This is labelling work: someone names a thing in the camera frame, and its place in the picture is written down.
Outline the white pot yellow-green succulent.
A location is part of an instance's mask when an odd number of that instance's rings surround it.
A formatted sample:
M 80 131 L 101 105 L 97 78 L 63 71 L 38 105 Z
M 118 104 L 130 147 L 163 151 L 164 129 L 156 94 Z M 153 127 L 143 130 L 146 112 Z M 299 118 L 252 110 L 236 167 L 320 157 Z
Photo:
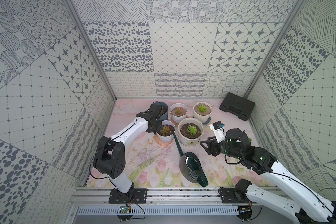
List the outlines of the white pot yellow-green succulent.
M 162 128 L 157 132 L 161 136 L 170 136 L 175 133 L 175 125 L 169 120 L 162 121 Z

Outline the small white pot reddish succulent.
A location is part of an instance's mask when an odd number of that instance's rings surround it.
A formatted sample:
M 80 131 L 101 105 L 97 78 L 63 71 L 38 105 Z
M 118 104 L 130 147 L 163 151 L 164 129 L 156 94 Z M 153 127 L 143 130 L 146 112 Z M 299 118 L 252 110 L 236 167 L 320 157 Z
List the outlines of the small white pot reddish succulent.
M 170 107 L 171 120 L 179 124 L 183 119 L 187 118 L 187 106 L 182 103 L 173 104 Z

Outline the dark green watering can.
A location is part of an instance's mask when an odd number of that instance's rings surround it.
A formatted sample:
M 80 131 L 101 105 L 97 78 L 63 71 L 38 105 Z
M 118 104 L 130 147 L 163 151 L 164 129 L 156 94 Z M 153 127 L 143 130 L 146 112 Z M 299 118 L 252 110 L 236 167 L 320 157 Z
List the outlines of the dark green watering can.
M 207 187 L 209 182 L 203 171 L 200 160 L 192 152 L 183 153 L 175 133 L 173 133 L 173 136 L 180 155 L 179 169 L 182 175 L 191 183 L 197 183 L 203 188 Z

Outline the large white pot green succulent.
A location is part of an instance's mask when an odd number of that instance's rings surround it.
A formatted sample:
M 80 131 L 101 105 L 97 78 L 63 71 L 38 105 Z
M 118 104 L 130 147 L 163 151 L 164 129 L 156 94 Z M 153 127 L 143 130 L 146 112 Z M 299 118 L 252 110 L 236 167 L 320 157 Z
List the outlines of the large white pot green succulent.
M 192 147 L 199 143 L 204 134 L 202 122 L 195 118 L 185 118 L 178 125 L 178 140 L 184 146 Z

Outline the white pot brown soil succulent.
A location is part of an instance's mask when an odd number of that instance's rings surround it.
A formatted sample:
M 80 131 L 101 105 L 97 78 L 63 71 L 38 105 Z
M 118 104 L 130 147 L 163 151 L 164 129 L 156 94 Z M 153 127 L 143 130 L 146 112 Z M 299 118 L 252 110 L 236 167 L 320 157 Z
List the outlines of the white pot brown soil succulent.
M 207 102 L 197 102 L 193 106 L 193 117 L 202 124 L 211 116 L 213 109 Z

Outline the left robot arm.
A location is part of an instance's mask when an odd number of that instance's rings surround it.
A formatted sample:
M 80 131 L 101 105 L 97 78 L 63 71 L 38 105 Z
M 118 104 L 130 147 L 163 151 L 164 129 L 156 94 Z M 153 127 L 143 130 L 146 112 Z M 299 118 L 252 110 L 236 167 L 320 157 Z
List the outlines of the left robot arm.
M 92 158 L 92 166 L 109 178 L 118 192 L 119 199 L 124 202 L 132 202 L 135 199 L 134 183 L 124 172 L 126 149 L 141 133 L 157 133 L 162 130 L 162 112 L 163 104 L 154 102 L 148 110 L 138 113 L 120 132 L 99 140 L 97 152 Z

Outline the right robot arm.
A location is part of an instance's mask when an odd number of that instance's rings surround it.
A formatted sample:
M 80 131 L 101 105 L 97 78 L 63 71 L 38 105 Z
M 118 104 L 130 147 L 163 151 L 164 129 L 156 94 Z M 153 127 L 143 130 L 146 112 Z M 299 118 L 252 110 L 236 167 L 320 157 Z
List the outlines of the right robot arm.
M 336 224 L 336 201 L 330 201 L 301 182 L 266 149 L 252 146 L 239 128 L 213 129 L 214 136 L 200 145 L 207 154 L 232 157 L 250 171 L 279 187 L 289 199 L 266 191 L 241 178 L 234 188 L 238 199 L 247 199 L 278 212 L 299 224 Z

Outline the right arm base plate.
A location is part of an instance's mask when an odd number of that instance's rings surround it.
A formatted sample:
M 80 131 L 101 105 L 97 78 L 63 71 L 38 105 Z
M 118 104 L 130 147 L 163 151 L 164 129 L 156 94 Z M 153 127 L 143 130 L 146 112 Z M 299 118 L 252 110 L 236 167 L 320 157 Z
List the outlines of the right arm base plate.
M 251 202 L 247 198 L 245 193 L 242 193 L 241 191 L 237 191 L 231 188 L 220 187 L 218 189 L 218 194 L 221 197 L 222 203 L 245 203 L 245 204 L 255 203 Z

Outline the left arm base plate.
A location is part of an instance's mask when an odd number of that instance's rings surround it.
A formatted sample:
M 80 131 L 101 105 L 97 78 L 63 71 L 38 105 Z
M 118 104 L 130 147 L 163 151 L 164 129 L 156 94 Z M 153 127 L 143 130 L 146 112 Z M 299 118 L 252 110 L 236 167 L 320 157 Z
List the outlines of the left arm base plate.
M 122 193 L 117 189 L 112 189 L 109 197 L 109 204 L 144 204 L 147 200 L 148 189 L 130 189 L 128 193 Z

